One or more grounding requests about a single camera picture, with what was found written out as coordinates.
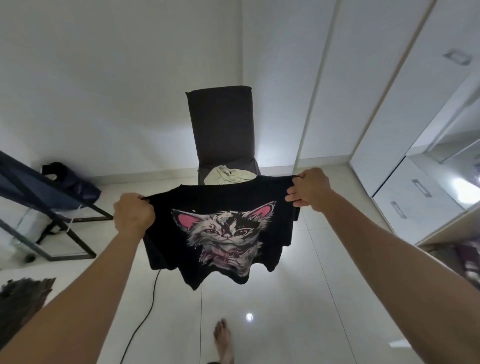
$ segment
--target cabinet handle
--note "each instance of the cabinet handle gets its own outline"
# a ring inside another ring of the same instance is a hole
[[[395,201],[390,201],[390,204],[393,206],[394,210],[396,211],[396,213],[398,215],[400,215],[401,218],[404,218],[404,219],[407,219],[407,217],[405,216],[405,214],[403,213],[402,209],[400,208],[400,206],[398,205],[398,203],[396,203]]]
[[[425,197],[432,197],[432,194],[420,183],[419,180],[412,180],[413,184],[423,193]]]

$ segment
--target cat eye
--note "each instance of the cat eye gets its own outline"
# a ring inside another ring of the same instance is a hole
[[[238,230],[235,235],[237,236],[244,236],[248,233],[249,229],[241,229],[241,230]]]

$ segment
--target cat graphic print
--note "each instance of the cat graphic print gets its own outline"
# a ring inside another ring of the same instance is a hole
[[[173,209],[172,216],[177,226],[187,233],[188,246],[202,248],[200,263],[245,277],[259,255],[262,242],[258,236],[270,222],[274,207],[275,201],[272,201],[251,211],[207,215]]]

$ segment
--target black bag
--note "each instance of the black bag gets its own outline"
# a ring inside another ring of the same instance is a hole
[[[54,175],[52,181],[59,184],[59,186],[68,190],[84,200],[94,204],[100,197],[101,191],[95,187],[91,182],[85,181],[78,177],[74,171],[60,162],[53,162],[42,166],[42,174],[44,176]],[[72,205],[73,200],[68,198],[65,201],[61,200],[59,195],[59,201],[55,201],[55,207],[59,209],[72,210],[79,207],[80,203],[76,202],[76,206]]]

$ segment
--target white cloth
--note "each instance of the white cloth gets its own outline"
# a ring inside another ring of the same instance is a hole
[[[205,177],[205,184],[231,184],[253,180],[257,175],[247,170],[229,169],[226,166],[213,168]]]

